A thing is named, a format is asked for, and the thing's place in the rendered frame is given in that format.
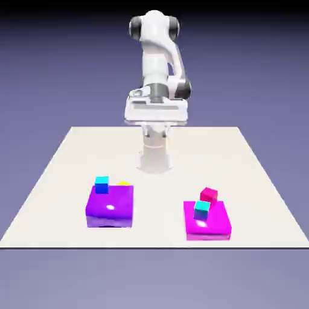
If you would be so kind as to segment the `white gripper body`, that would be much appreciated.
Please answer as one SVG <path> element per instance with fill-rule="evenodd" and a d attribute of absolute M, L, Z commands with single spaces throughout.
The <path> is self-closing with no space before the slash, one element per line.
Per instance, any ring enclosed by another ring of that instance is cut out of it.
<path fill-rule="evenodd" d="M 163 97 L 162 103 L 152 103 L 150 97 L 127 97 L 124 119 L 130 123 L 183 124 L 188 121 L 188 102 Z"/>

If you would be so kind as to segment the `small cyan cube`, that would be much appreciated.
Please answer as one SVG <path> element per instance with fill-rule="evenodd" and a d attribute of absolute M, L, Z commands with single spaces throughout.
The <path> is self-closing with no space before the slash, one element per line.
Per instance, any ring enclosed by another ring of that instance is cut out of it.
<path fill-rule="evenodd" d="M 95 193 L 107 194 L 109 192 L 109 177 L 97 176 L 95 179 Z"/>
<path fill-rule="evenodd" d="M 198 200 L 194 205 L 194 219 L 195 220 L 206 220 L 208 218 L 208 212 L 211 203 L 203 200 Z"/>

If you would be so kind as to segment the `small crimson cube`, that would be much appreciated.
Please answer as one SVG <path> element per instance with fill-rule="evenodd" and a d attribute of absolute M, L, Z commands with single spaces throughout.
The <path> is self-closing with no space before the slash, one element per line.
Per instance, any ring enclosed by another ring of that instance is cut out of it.
<path fill-rule="evenodd" d="M 218 191 L 212 188 L 205 187 L 200 193 L 200 200 L 208 202 L 210 208 L 217 203 Z"/>

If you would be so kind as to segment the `large purple box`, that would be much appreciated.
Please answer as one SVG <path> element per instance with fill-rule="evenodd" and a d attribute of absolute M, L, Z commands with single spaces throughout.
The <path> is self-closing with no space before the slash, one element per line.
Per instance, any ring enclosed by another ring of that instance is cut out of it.
<path fill-rule="evenodd" d="M 91 189 L 85 214 L 89 228 L 131 228 L 133 224 L 134 187 L 110 185 L 108 193 Z"/>

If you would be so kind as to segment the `large magenta box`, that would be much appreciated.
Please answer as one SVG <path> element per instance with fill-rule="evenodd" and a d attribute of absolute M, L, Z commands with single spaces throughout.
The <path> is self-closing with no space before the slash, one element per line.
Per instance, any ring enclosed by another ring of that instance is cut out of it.
<path fill-rule="evenodd" d="M 184 201 L 186 239 L 196 240 L 229 240 L 232 226 L 223 201 L 217 201 L 209 210 L 206 220 L 194 218 L 195 201 Z"/>

